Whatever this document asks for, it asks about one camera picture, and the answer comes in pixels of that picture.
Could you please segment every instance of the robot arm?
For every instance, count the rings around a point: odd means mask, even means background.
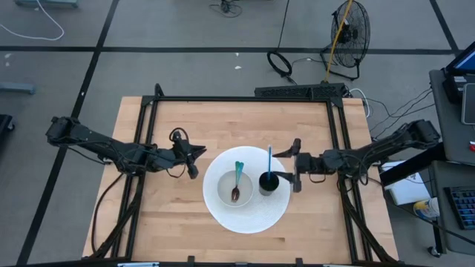
[[[367,169],[379,160],[403,151],[407,148],[427,149],[437,145],[440,135],[432,123],[418,120],[404,124],[388,137],[365,145],[359,149],[331,149],[323,152],[320,157],[310,153],[300,153],[301,140],[295,139],[292,147],[274,157],[294,156],[294,173],[275,172],[287,179],[294,186],[294,192],[301,191],[300,174],[340,174],[358,176],[365,174]]]
[[[97,154],[102,161],[111,160],[123,174],[140,175],[146,171],[158,172],[185,164],[189,176],[194,179],[198,175],[194,161],[206,151],[202,145],[190,145],[186,132],[181,128],[170,134],[173,147],[162,149],[156,145],[120,142],[92,131],[70,117],[54,117],[52,122],[46,133],[50,144],[57,147],[78,145]],[[186,139],[181,138],[180,131],[185,133]]]

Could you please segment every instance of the spoon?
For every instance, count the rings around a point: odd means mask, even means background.
[[[236,202],[239,199],[238,184],[240,181],[240,175],[243,173],[244,162],[236,162],[236,186],[231,191],[231,201]]]

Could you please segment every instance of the keyboard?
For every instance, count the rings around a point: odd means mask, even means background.
[[[462,230],[475,229],[475,186],[444,188]]]
[[[341,98],[346,92],[344,83],[319,85],[291,85],[267,88],[255,88],[255,96],[263,97],[301,97],[314,100]]]

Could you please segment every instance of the blue straw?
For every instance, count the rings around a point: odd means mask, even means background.
[[[267,181],[270,181],[270,159],[272,157],[272,146],[269,145],[269,169],[267,170]]]

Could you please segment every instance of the white cable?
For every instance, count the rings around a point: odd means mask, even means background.
[[[353,92],[354,90],[357,90],[364,98],[364,101],[366,102],[366,109],[367,109],[367,114],[366,114],[366,117],[369,118],[370,117],[370,114],[371,114],[371,110],[370,110],[370,103],[368,103],[368,99],[366,99],[366,96],[364,95],[363,91],[360,90],[359,88],[353,88],[350,90],[350,93]]]
[[[50,20],[52,22],[54,22],[54,24],[56,24],[56,26],[59,27],[59,29],[61,30],[61,35],[56,37],[56,38],[46,38],[46,37],[34,37],[34,36],[24,36],[22,34],[19,34],[19,33],[14,33],[13,31],[9,30],[8,28],[6,28],[3,24],[0,23],[0,27],[4,28],[7,32],[13,34],[14,36],[18,36],[18,37],[22,37],[22,38],[26,38],[26,39],[35,39],[35,40],[46,40],[46,41],[57,41],[59,39],[61,39],[61,37],[65,34],[65,30],[62,29],[61,25],[58,24],[58,22],[56,22],[53,18],[51,18],[50,14],[48,14],[46,12],[46,10],[43,8],[43,6],[39,3],[39,0],[36,0],[36,2],[38,3],[39,5],[39,8],[41,8],[43,10],[43,13],[45,13],[45,15],[50,18]]]

